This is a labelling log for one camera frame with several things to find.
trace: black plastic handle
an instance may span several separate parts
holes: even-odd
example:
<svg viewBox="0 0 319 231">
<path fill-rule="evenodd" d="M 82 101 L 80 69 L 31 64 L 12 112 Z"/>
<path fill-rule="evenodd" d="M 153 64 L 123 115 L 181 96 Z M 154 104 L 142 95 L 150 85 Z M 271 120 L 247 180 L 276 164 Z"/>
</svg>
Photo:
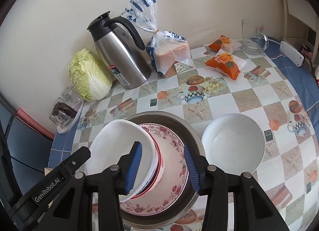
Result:
<svg viewBox="0 0 319 231">
<path fill-rule="evenodd" d="M 144 50 L 145 49 L 145 45 L 144 42 L 141 38 L 141 36 L 138 34 L 138 31 L 136 30 L 136 28 L 134 27 L 134 25 L 126 18 L 124 17 L 115 17 L 113 19 L 110 19 L 109 21 L 107 21 L 103 27 L 108 27 L 113 23 L 119 23 L 122 24 L 131 34 L 135 45 L 140 49 L 140 50 Z"/>
</svg>

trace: upside-down glass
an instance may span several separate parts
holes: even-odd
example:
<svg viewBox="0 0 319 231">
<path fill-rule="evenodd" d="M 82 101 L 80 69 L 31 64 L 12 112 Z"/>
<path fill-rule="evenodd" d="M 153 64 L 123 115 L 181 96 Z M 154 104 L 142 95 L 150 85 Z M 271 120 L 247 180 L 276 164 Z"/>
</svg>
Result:
<svg viewBox="0 0 319 231">
<path fill-rule="evenodd" d="M 264 25 L 253 19 L 242 20 L 242 50 L 258 55 L 266 50 L 269 44 L 268 37 L 264 34 Z"/>
</svg>

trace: label on thermos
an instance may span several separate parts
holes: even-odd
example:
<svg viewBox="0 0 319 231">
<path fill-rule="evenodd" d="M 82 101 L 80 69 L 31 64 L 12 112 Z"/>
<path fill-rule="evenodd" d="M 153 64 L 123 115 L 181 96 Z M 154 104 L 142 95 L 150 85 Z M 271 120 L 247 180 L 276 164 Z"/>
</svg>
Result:
<svg viewBox="0 0 319 231">
<path fill-rule="evenodd" d="M 123 86 L 130 85 L 115 65 L 112 64 L 108 66 L 107 68 L 109 68 L 109 70 L 114 74 L 115 78 L 119 80 L 121 85 Z"/>
</svg>

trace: white wall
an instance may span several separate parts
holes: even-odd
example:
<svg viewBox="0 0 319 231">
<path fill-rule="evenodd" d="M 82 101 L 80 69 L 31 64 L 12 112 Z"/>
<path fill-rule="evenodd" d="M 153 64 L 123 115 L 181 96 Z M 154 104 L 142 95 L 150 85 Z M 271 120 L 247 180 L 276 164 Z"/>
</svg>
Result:
<svg viewBox="0 0 319 231">
<path fill-rule="evenodd" d="M 98 15 L 120 14 L 129 0 L 17 0 L 0 28 L 0 91 L 16 108 L 55 132 L 53 102 L 71 85 L 67 66 L 86 47 L 95 51 L 88 24 Z M 241 37 L 241 20 L 255 18 L 280 38 L 282 0 L 157 0 L 159 29 L 184 36 L 191 48 L 221 34 Z M 145 41 L 151 35 L 143 34 Z"/>
</svg>

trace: green circular logo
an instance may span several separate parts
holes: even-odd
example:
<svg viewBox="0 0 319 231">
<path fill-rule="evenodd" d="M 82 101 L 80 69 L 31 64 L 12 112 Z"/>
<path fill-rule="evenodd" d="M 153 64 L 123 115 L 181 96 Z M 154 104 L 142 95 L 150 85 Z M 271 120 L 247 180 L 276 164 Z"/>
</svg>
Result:
<svg viewBox="0 0 319 231">
<path fill-rule="evenodd" d="M 232 68 L 232 67 L 234 67 L 234 63 L 233 62 L 227 62 L 227 64 L 226 64 L 228 67 L 230 67 L 230 68 Z"/>
</svg>

